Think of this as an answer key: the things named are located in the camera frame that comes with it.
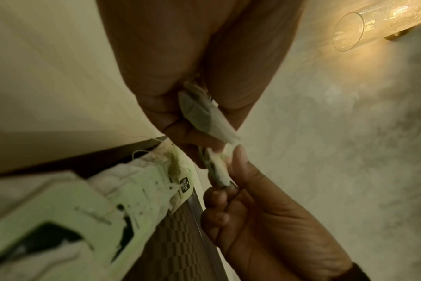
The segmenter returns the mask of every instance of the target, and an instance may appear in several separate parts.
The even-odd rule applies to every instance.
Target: glass cylinder lamp
[[[334,47],[348,51],[421,24],[421,0],[382,0],[344,16],[334,31]]]

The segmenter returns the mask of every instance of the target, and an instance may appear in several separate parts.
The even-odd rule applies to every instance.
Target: light fixture
[[[344,16],[334,31],[334,47],[348,51],[375,39],[393,39],[418,24],[421,0],[382,0]]]

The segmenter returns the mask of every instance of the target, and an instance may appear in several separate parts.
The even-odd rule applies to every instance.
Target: small label
[[[181,191],[184,193],[188,191],[191,188],[191,185],[189,184],[189,179],[186,177],[180,181],[181,183]]]

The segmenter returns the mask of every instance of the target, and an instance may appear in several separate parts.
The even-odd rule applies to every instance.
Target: checkered pattern
[[[124,281],[216,281],[189,205],[165,217]]]

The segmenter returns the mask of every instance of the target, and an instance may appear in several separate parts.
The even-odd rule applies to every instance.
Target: dark sleeve
[[[354,264],[345,274],[332,281],[371,281],[371,279],[357,264]]]

